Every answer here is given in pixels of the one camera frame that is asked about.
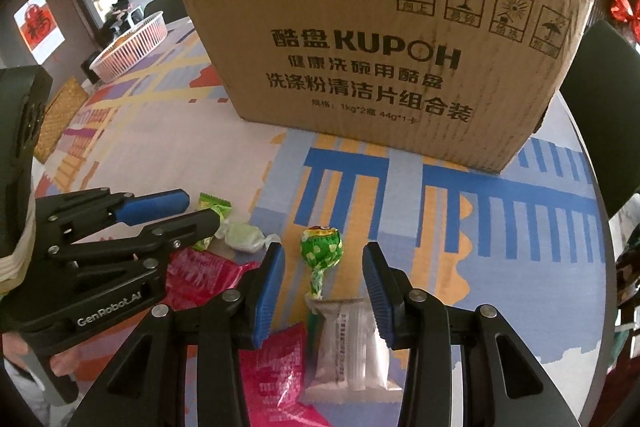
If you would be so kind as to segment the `pink snack packet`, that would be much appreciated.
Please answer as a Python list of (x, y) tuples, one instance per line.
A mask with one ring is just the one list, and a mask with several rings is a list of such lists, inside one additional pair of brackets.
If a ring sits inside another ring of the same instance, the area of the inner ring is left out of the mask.
[(240, 367), (253, 427), (329, 426), (312, 405), (300, 402), (307, 332), (302, 323), (271, 334), (258, 350), (241, 350)]
[(228, 289), (237, 288), (242, 276), (259, 262), (238, 265), (232, 260), (186, 248), (169, 258), (163, 303), (174, 311), (200, 307)]

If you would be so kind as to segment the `green yellow small packet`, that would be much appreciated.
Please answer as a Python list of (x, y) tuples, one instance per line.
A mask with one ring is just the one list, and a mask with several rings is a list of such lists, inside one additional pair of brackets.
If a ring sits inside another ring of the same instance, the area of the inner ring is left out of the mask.
[(203, 235), (194, 245), (196, 251), (207, 251), (210, 243), (215, 238), (221, 222), (224, 222), (231, 213), (232, 202), (228, 199), (201, 192), (198, 195), (198, 210), (207, 211), (206, 235)]

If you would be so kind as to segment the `pale green candy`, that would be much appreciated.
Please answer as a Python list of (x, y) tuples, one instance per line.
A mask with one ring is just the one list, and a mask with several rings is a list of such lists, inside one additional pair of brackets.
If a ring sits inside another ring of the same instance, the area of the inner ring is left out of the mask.
[(221, 222), (215, 237), (235, 251), (245, 254), (257, 254), (263, 249), (268, 249), (271, 244), (281, 242), (278, 234), (265, 234), (255, 225), (229, 220)]

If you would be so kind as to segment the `green lollipop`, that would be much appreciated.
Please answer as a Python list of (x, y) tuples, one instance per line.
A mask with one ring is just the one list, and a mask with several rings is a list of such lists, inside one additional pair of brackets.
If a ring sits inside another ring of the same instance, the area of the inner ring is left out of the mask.
[(316, 303), (322, 299), (324, 274), (338, 265), (344, 255), (340, 231), (321, 225), (306, 229), (300, 236), (300, 255), (310, 269), (309, 291), (305, 295), (308, 309), (306, 355), (312, 359), (319, 325)]

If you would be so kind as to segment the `white snack packet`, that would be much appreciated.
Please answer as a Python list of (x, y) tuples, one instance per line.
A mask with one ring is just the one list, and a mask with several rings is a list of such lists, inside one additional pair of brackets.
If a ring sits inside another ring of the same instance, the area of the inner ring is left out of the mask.
[(390, 380), (390, 349), (378, 332), (369, 300), (308, 299), (321, 322), (314, 379), (304, 391), (311, 403), (398, 403), (402, 389)]

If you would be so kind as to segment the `woven straw mat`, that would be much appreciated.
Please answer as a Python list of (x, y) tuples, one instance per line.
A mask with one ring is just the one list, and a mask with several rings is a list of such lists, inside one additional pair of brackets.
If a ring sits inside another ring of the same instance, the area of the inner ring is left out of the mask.
[(70, 77), (55, 93), (44, 112), (34, 156), (44, 164), (60, 141), (63, 131), (89, 98), (75, 77)]

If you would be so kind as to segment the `colourful patterned tablecloth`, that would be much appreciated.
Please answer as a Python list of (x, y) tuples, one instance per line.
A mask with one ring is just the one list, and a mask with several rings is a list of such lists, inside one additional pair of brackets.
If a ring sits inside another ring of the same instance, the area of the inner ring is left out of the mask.
[(235, 220), (282, 239), (288, 259), (273, 325), (306, 320), (299, 237), (338, 228), (345, 254), (324, 279), (332, 299), (364, 293), (361, 251), (447, 305), (495, 306), (575, 416), (590, 420), (606, 373), (611, 242), (568, 110), (544, 124), (498, 176), (333, 135), (236, 115), (190, 20), (127, 75), (96, 89), (47, 162), (49, 195), (107, 186), (138, 195), (182, 188), (228, 199)]

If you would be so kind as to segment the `white plastic basket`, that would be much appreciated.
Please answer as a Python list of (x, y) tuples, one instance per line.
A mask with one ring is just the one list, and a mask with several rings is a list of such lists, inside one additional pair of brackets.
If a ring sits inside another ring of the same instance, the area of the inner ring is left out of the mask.
[(132, 33), (127, 42), (116, 49), (109, 50), (106, 47), (89, 65), (91, 72), (105, 83), (112, 82), (136, 66), (168, 35), (162, 12), (145, 17), (127, 31)]

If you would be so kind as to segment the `oranges in basket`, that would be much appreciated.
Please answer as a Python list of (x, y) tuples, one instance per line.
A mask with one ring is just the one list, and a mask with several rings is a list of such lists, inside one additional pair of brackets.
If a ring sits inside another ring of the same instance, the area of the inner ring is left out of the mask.
[(132, 37), (132, 33), (127, 31), (126, 34), (122, 34), (118, 36), (113, 42), (111, 42), (110, 45), (107, 47), (107, 49), (109, 50), (116, 49), (122, 44), (124, 44), (125, 42), (127, 42), (131, 37)]

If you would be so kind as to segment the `dark chair left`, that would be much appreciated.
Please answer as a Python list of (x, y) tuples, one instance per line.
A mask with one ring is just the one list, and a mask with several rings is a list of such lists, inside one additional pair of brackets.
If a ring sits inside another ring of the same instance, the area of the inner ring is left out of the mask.
[(143, 15), (149, 17), (157, 12), (163, 13), (163, 19), (166, 23), (188, 17), (182, 0), (152, 0), (145, 5)]

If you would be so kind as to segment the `dark chair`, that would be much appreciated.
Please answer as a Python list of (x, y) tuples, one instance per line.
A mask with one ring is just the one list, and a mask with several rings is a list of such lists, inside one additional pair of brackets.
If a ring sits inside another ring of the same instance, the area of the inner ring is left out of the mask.
[(157, 12), (163, 13), (163, 19), (166, 23), (188, 17), (182, 0), (152, 0), (145, 5), (143, 15), (149, 17)]
[(639, 190), (639, 53), (611, 24), (594, 23), (561, 93), (612, 217)]

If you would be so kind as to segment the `brown cardboard box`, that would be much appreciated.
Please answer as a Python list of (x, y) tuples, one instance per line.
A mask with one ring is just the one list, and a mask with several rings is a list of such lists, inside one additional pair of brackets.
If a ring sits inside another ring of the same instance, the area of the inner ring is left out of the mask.
[(499, 172), (593, 0), (183, 0), (238, 115)]

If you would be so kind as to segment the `dark chair right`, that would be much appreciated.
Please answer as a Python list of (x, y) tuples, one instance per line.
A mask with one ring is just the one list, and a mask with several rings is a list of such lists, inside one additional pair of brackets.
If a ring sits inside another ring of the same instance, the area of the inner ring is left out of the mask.
[(594, 23), (561, 93), (612, 217), (639, 190), (639, 53), (611, 24)]

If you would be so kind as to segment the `red balloon decoration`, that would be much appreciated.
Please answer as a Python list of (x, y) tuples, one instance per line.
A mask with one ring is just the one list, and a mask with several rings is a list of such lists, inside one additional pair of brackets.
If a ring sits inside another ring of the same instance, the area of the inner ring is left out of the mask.
[(612, 0), (610, 12), (614, 20), (627, 25), (640, 43), (640, 0)]

